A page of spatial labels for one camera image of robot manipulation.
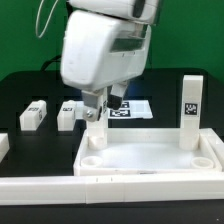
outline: white block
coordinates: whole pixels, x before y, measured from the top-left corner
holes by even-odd
[[[58,114],[58,131],[72,131],[76,121],[76,102],[73,100],[64,102]]]
[[[22,131],[36,131],[44,117],[47,115],[46,102],[33,101],[20,116]]]
[[[202,88],[203,76],[184,76],[180,130],[180,148],[184,150],[198,148]]]
[[[9,140],[7,134],[0,134],[0,162],[9,151]]]

